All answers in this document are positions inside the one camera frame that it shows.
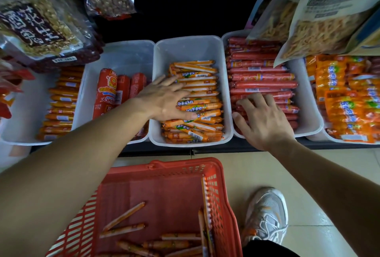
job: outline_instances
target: plastic basket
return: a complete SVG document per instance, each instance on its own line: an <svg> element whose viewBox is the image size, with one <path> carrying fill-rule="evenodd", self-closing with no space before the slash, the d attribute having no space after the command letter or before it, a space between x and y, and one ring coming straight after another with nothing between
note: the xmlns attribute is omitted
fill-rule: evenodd
<svg viewBox="0 0 380 257"><path fill-rule="evenodd" d="M203 207L202 175L207 180L207 209L211 215L216 256L241 257L239 230L228 204L223 167L215 158L154 160L144 165L111 168L97 192L46 256L118 253L123 252L116 246L118 240L141 244L159 240L164 233L198 232L198 210ZM109 221L141 201L146 202L145 207L120 226L144 222L147 228L108 238L97 237Z"/></svg>

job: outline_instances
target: person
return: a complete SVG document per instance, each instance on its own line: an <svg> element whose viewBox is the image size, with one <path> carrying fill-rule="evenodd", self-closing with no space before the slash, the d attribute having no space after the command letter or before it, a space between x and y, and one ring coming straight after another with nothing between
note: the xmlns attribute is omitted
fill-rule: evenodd
<svg viewBox="0 0 380 257"><path fill-rule="evenodd" d="M174 81L165 76L156 79L136 98L0 174L1 256L44 256L147 120L195 118L192 112L176 109L188 91ZM278 159L358 256L378 255L380 186L299 144L273 96L255 93L239 104L250 125L238 113L233 118L248 142ZM297 256L280 246L287 225L282 194L273 188L257 192L241 235L244 256L260 249Z"/></svg>

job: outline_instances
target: forearm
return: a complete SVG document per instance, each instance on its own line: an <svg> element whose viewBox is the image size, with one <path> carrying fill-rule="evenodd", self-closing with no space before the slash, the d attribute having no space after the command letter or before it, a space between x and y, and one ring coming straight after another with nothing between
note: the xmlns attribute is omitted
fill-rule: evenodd
<svg viewBox="0 0 380 257"><path fill-rule="evenodd" d="M130 100L3 172L0 255L44 255L148 118Z"/></svg>
<svg viewBox="0 0 380 257"><path fill-rule="evenodd" d="M380 252L380 186L299 144L286 140L269 151L318 203L359 256Z"/></svg>

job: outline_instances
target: beige floor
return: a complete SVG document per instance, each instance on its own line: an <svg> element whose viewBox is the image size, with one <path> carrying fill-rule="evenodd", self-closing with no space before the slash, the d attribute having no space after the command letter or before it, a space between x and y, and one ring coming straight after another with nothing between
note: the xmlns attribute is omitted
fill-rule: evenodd
<svg viewBox="0 0 380 257"><path fill-rule="evenodd" d="M318 150L330 159L380 184L380 149ZM240 226L245 218L245 202L261 186L273 186L285 196L289 228L283 245L303 257L356 256L321 208L293 177L266 152L202 154L215 157L224 167L228 199ZM120 158L115 166L185 160L187 156Z"/></svg>

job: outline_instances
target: pant leg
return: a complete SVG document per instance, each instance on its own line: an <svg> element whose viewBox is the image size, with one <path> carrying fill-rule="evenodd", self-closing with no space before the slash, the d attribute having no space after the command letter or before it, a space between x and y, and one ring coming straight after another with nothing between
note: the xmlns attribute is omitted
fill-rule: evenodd
<svg viewBox="0 0 380 257"><path fill-rule="evenodd" d="M288 248L269 240L252 240L243 248L244 257L257 256L258 253L264 253L265 256L299 257Z"/></svg>

